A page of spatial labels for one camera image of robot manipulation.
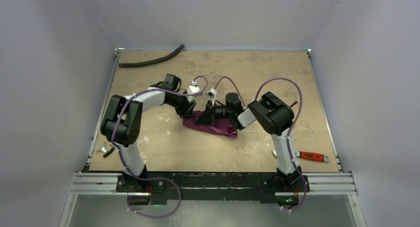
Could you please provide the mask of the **purple cloth napkin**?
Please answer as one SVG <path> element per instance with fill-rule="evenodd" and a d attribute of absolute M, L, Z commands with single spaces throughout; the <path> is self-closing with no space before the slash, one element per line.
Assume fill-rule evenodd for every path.
<path fill-rule="evenodd" d="M 193 111 L 193 119 L 183 119 L 183 125 L 195 131 L 200 131 L 213 135 L 221 135 L 228 138 L 236 138 L 238 135 L 237 128 L 228 118 L 219 118 L 215 124 L 201 125 L 195 124 L 198 118 L 203 114 L 203 111 Z"/>

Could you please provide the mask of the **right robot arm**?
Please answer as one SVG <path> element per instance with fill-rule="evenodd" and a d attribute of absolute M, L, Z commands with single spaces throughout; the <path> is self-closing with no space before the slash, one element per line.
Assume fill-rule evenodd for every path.
<path fill-rule="evenodd" d="M 238 93 L 228 93 L 225 102 L 208 101 L 204 111 L 194 112 L 191 128 L 207 133 L 236 137 L 243 130 L 258 122 L 268 133 L 278 155 L 276 178 L 285 191 L 295 187 L 300 179 L 300 166 L 294 161 L 294 148 L 289 135 L 294 122 L 294 112 L 289 105 L 266 92 L 260 99 L 243 107 Z"/>

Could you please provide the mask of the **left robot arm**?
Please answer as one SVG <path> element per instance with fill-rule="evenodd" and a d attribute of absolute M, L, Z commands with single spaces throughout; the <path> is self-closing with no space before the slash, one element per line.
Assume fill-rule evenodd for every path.
<path fill-rule="evenodd" d="M 141 192 L 150 185 L 153 177 L 148 171 L 137 146 L 141 131 L 142 114 L 154 107 L 167 104 L 173 107 L 181 118 L 192 118 L 195 106 L 194 96 L 203 90 L 196 80 L 181 92 L 179 77 L 167 74 L 163 81 L 148 89 L 128 96 L 113 95 L 104 114 L 100 132 L 118 150 L 123 170 L 118 179 L 117 190 Z"/>

